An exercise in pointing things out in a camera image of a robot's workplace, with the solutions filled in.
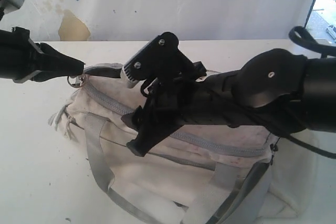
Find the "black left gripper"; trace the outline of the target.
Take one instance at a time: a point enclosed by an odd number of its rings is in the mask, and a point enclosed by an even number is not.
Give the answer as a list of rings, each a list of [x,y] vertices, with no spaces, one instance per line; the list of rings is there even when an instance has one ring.
[[[84,65],[84,62],[58,52],[47,43],[41,42],[39,48],[30,39],[28,29],[13,27],[11,31],[1,30],[2,79],[24,83],[31,79],[45,82],[58,77],[75,77],[83,73]]]

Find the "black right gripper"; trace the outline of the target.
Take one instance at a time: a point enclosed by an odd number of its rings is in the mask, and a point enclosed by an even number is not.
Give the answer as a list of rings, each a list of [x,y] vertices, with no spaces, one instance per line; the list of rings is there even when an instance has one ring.
[[[236,72],[206,76],[201,62],[141,63],[136,79],[143,81],[146,102],[121,121],[137,131],[126,147],[135,156],[145,156],[153,147],[184,125],[236,127],[236,103],[230,93]]]

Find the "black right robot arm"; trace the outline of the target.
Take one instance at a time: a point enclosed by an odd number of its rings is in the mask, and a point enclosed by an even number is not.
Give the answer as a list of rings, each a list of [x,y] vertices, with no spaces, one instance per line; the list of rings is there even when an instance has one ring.
[[[335,132],[334,59],[273,49],[240,70],[207,77],[201,62],[193,63],[180,52],[142,52],[127,63],[127,73],[149,89],[145,105],[122,117],[138,133],[127,144],[137,156],[184,125],[258,125],[335,158],[335,153],[294,137],[305,129]]]

